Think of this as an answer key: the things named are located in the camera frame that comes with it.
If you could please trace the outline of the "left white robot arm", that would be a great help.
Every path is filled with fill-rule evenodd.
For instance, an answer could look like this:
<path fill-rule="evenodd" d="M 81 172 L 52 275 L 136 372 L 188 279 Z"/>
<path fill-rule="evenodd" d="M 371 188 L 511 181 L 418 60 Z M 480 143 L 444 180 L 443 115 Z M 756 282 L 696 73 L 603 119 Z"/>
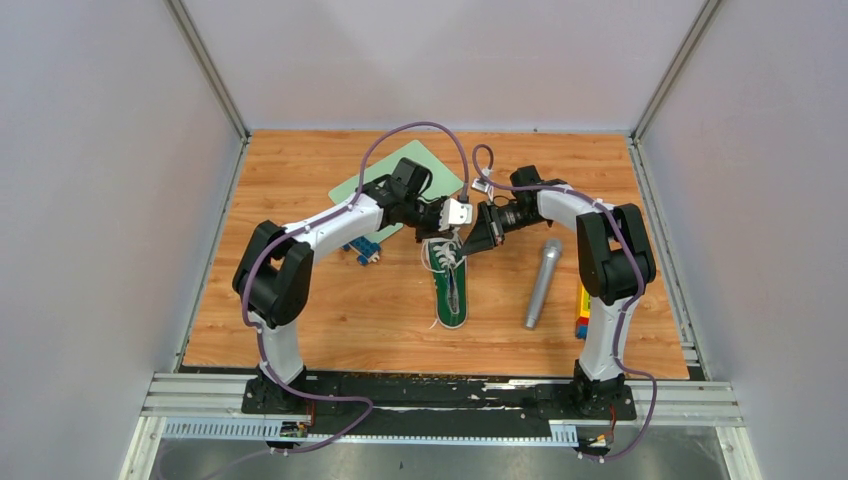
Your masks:
<path fill-rule="evenodd" d="M 389 174 L 360 179 L 344 202 L 308 219 L 280 226 L 267 220 L 253 231 L 232 280 L 243 323 L 254 329 L 258 368 L 271 382 L 268 400 L 283 413 L 298 411 L 306 393 L 297 320 L 311 288 L 314 266 L 351 241 L 391 225 L 414 229 L 419 241 L 444 236 L 471 219 L 468 188 L 426 199 L 431 172 L 401 159 Z"/>

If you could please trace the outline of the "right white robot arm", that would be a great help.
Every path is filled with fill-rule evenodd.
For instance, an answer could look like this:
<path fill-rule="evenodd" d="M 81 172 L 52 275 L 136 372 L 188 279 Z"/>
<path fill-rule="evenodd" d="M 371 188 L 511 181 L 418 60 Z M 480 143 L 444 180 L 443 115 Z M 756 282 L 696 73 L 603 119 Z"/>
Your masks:
<path fill-rule="evenodd" d="M 513 198 L 478 205 L 461 252 L 501 245 L 507 233 L 547 222 L 576 235 L 578 269 L 590 295 L 587 338 L 575 362 L 568 401 L 578 415 L 596 417 L 625 396 L 622 354 L 635 307 L 656 277 L 656 262 L 640 208 L 611 206 L 560 179 L 544 180 L 533 165 L 510 176 Z"/>

